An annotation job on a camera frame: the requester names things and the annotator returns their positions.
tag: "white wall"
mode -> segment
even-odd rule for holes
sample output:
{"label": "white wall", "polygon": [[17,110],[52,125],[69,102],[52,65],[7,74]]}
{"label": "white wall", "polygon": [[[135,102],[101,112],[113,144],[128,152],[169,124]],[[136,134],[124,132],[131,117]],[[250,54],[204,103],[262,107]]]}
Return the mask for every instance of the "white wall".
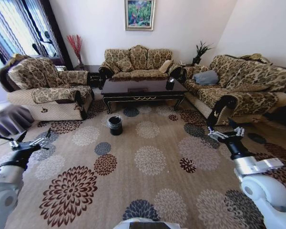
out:
{"label": "white wall", "polygon": [[[175,62],[191,63],[200,40],[215,47],[237,0],[157,0],[154,31],[125,31],[124,0],[50,0],[73,65],[77,59],[66,41],[82,36],[84,64],[101,64],[108,48],[169,48]],[[214,50],[203,56],[209,63]]]}
{"label": "white wall", "polygon": [[286,67],[286,0],[238,0],[215,53],[261,53]]}

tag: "framed painting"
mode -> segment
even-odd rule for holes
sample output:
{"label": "framed painting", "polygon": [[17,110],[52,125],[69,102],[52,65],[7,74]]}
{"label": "framed painting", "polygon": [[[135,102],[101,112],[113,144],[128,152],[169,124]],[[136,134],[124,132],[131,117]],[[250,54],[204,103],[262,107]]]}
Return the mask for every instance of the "framed painting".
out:
{"label": "framed painting", "polygon": [[125,0],[125,30],[153,31],[156,0]]}

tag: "floral upholstered sofa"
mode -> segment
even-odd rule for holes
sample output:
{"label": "floral upholstered sofa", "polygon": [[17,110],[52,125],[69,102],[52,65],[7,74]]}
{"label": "floral upholstered sofa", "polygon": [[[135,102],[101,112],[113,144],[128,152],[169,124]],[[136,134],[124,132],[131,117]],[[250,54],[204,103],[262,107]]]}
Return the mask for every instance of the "floral upholstered sofa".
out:
{"label": "floral upholstered sofa", "polygon": [[29,56],[0,69],[12,104],[24,105],[35,120],[82,120],[93,100],[86,71],[57,71],[50,59]]}
{"label": "floral upholstered sofa", "polygon": [[[172,64],[165,73],[159,71],[166,60],[172,59],[172,55],[173,52],[169,49],[148,49],[141,45],[128,50],[107,49],[105,61],[99,69],[100,76],[103,80],[108,78],[155,80],[165,79],[168,76],[176,78],[181,71],[181,66],[177,64]],[[124,71],[119,68],[120,64],[127,66]]]}
{"label": "floral upholstered sofa", "polygon": [[[216,104],[217,125],[232,117],[239,123],[261,122],[263,114],[286,106],[286,69],[228,55],[214,57],[209,67],[185,67],[188,100],[207,118]],[[193,75],[214,70],[216,85],[200,85]]]}

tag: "floor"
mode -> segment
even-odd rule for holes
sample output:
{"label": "floor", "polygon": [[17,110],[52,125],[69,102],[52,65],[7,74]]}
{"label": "floor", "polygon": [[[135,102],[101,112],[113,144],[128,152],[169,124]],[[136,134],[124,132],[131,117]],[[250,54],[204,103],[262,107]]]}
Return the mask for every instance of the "floor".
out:
{"label": "floor", "polygon": [[[101,100],[85,121],[35,122],[24,140],[51,128],[49,150],[31,156],[6,229],[112,229],[133,217],[188,229],[263,228],[226,147],[207,136],[204,118],[187,101],[177,112],[172,106],[117,104],[112,115],[123,120],[120,136],[110,134]],[[285,126],[244,127],[243,143],[257,159],[276,156],[286,165]],[[0,163],[10,155],[0,140]],[[286,166],[269,175],[286,186]]]}

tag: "gray tablecloth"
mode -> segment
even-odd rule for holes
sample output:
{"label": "gray tablecloth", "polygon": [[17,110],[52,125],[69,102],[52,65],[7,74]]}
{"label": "gray tablecloth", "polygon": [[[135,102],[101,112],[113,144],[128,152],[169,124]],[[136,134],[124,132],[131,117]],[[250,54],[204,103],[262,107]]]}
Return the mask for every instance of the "gray tablecloth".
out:
{"label": "gray tablecloth", "polygon": [[0,104],[0,136],[15,135],[29,128],[34,119],[28,109]]}

